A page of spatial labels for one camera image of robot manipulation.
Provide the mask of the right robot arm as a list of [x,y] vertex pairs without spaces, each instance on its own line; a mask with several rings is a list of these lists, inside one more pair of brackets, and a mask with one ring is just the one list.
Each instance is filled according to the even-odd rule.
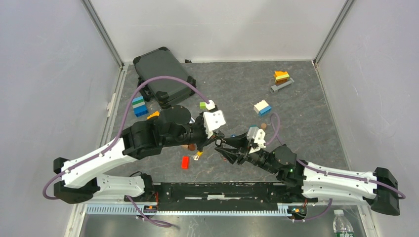
[[285,194],[291,201],[301,198],[340,200],[366,203],[374,212],[400,215],[399,201],[403,195],[398,182],[387,168],[374,171],[349,171],[318,165],[297,158],[286,145],[271,152],[265,150],[265,133],[244,133],[240,136],[218,138],[216,151],[231,164],[251,163],[286,185]]

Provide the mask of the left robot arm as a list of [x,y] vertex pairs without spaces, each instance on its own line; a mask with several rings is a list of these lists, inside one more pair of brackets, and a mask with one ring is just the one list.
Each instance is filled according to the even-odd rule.
[[155,187],[149,176],[118,177],[106,172],[159,155],[165,147],[194,144],[201,152],[205,146],[223,137],[218,131],[226,124],[221,110],[202,112],[194,123],[190,119],[187,108],[175,105],[157,116],[134,123],[111,142],[83,157],[55,159],[54,171],[62,173],[62,177],[53,185],[54,196],[69,204],[98,196],[131,196],[150,201],[155,196]]

